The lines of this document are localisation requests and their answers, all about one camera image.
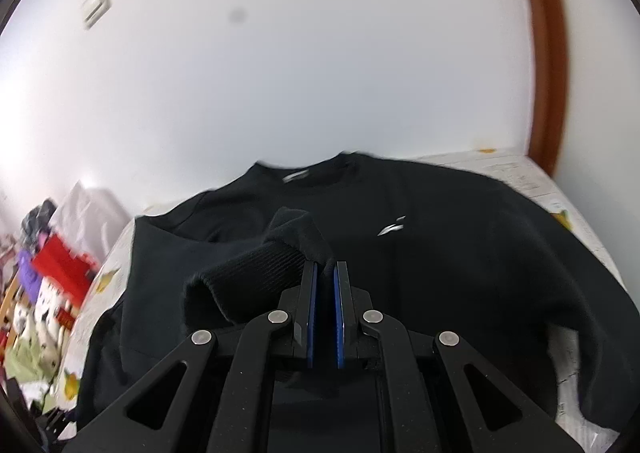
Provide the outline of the black Li-Ning sweatshirt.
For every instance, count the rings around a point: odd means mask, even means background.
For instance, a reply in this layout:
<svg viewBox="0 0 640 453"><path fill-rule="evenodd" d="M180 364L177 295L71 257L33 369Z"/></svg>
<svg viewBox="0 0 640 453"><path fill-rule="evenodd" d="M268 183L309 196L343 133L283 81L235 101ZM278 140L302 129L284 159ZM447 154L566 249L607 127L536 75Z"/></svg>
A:
<svg viewBox="0 0 640 453"><path fill-rule="evenodd" d="M578 402L622 430L639 403L639 314L582 242L501 181L342 153L305 169L256 164L170 212L140 217L127 286L94 328L77 400L85 426L198 329L244 324L345 262L376 309L461 335L546 412L552 327L578 337Z"/></svg>

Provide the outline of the white black-dotted pillow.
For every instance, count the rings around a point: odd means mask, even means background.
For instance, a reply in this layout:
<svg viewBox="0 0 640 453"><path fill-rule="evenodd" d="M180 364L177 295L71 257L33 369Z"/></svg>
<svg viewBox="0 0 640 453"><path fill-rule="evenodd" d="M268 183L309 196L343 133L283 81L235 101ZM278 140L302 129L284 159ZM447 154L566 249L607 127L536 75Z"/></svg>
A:
<svg viewBox="0 0 640 453"><path fill-rule="evenodd" d="M45 277L38 291L35 303L17 303L13 312L13 331L17 339L36 337L41 349L54 347L62 355L66 327L58 321L61 310L72 308L64 291Z"/></svg>

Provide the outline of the green bed sheet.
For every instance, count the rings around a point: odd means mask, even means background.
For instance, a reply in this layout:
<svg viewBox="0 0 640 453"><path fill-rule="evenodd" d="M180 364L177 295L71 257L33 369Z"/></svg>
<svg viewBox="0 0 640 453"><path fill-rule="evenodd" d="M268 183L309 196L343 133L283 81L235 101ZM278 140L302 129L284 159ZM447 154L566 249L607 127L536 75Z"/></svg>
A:
<svg viewBox="0 0 640 453"><path fill-rule="evenodd" d="M25 386L50 387L60 373L64 338L53 337L46 329L25 331L6 351L6 377Z"/></svg>

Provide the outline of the red paper shopping bag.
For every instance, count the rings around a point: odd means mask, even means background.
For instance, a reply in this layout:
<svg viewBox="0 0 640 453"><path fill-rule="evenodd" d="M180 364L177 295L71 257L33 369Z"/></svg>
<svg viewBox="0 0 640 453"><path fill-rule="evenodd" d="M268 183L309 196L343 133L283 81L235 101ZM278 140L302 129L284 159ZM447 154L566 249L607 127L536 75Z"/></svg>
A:
<svg viewBox="0 0 640 453"><path fill-rule="evenodd" d="M80 308L100 269L91 255L77 254L56 234L49 235L46 243L32 258L32 266L43 277L48 277L70 303Z"/></svg>

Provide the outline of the white Miniso plastic bag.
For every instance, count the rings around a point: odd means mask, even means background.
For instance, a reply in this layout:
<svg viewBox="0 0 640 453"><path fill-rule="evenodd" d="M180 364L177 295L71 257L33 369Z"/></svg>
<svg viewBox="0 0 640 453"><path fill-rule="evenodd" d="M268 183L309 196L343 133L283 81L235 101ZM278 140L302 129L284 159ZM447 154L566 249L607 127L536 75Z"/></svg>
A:
<svg viewBox="0 0 640 453"><path fill-rule="evenodd" d="M76 255L99 269L131 216L107 189L76 182L50 219L53 232Z"/></svg>

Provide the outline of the purple plush toy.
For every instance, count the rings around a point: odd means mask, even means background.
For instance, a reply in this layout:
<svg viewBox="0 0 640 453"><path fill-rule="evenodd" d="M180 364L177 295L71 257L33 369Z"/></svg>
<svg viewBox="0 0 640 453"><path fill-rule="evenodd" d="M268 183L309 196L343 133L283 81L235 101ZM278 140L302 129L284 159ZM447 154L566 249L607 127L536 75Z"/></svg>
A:
<svg viewBox="0 0 640 453"><path fill-rule="evenodd" d="M18 280L27 295L29 303L37 303L42 277L32 266L32 255L27 249L21 249L17 254Z"/></svg>

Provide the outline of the fruit print tablecloth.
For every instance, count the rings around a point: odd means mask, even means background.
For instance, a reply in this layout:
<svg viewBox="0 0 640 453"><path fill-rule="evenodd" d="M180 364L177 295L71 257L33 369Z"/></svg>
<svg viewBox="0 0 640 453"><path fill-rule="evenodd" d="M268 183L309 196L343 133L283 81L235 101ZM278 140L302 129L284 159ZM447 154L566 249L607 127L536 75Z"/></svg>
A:
<svg viewBox="0 0 640 453"><path fill-rule="evenodd" d="M423 156L421 164L469 170L498 179L544 207L557 221L584 243L597 256L615 279L620 278L616 265L593 233L584 217L567 199L560 188L530 158L511 150L486 150ZM122 230L111 254L104 259L96 284L90 289L70 340L66 343L60 377L55 384L55 403L64 410L76 407L78 386L84 375L84 363L89 338L99 317L111 309L128 283L131 263L134 223ZM551 353L559 374L560 402L558 422L587 452L603 452L614 443L617 433L590 423L580 415L577 404L577 335L570 331L556 331L552 337Z"/></svg>

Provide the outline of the grey plaid cloth in bag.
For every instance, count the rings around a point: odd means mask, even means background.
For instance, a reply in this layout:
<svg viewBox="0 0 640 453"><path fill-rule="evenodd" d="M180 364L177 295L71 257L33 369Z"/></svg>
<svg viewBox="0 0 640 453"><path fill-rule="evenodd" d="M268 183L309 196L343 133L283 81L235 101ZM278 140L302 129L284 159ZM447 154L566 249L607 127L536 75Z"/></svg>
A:
<svg viewBox="0 0 640 453"><path fill-rule="evenodd" d="M21 222L22 244L33 253L40 248L40 239L42 237L47 239L51 233L50 220L55 210L55 202L46 199L23 218Z"/></svg>

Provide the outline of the white wall light switch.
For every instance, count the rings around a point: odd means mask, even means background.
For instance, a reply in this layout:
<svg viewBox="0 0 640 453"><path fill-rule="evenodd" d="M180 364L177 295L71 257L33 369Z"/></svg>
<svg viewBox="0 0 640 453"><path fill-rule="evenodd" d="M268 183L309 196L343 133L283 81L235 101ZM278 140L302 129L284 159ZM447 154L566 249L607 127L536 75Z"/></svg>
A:
<svg viewBox="0 0 640 453"><path fill-rule="evenodd" d="M111 0L85 0L81 5L82 25L92 28L111 8Z"/></svg>

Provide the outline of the brown wooden door frame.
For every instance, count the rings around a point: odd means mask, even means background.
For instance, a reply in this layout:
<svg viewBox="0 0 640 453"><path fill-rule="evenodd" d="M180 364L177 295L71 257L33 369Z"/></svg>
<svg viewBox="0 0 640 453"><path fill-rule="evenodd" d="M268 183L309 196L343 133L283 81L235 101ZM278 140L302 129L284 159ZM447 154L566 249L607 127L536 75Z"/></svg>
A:
<svg viewBox="0 0 640 453"><path fill-rule="evenodd" d="M562 0L529 0L534 46L534 105L528 157L554 174L567 110L568 48Z"/></svg>

